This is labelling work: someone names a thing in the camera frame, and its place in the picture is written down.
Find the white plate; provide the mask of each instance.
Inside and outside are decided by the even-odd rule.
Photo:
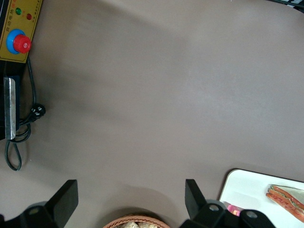
[[[304,190],[302,182],[245,170],[233,170],[226,179],[219,201],[228,202],[243,209],[259,210],[271,220],[276,228],[304,228],[304,223],[266,197],[271,184]]]

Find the woven basket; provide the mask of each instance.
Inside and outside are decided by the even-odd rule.
[[[159,221],[158,219],[145,215],[126,215],[124,217],[118,218],[108,223],[107,225],[104,226],[104,228],[114,228],[127,222],[145,222],[156,225],[158,228],[170,228],[167,224],[163,223],[162,221]]]

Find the control panel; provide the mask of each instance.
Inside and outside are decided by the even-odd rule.
[[[41,4],[42,0],[2,1],[0,60],[26,62]]]

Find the black cable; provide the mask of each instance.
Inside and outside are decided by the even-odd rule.
[[[32,66],[31,66],[29,57],[27,59],[27,65],[28,65],[28,73],[29,73],[29,78],[30,78],[30,84],[31,84],[31,87],[32,87],[33,102],[32,102],[32,108],[31,108],[30,113],[28,114],[28,116],[25,119],[21,119],[20,124],[19,124],[20,127],[26,126],[27,129],[23,133],[17,134],[14,139],[7,140],[6,146],[5,146],[5,161],[8,164],[8,166],[14,171],[20,170],[21,166],[22,166],[22,159],[21,159],[20,152],[19,152],[19,149],[17,147],[17,144],[26,141],[30,137],[30,134],[31,134],[30,123],[34,122],[35,120],[42,117],[46,112],[45,107],[43,105],[36,103],[36,88],[35,88],[35,83],[34,83],[34,78],[33,78],[33,71],[32,71]],[[17,167],[15,167],[10,162],[10,159],[9,159],[10,143],[13,144],[16,155],[18,157],[18,166]]]

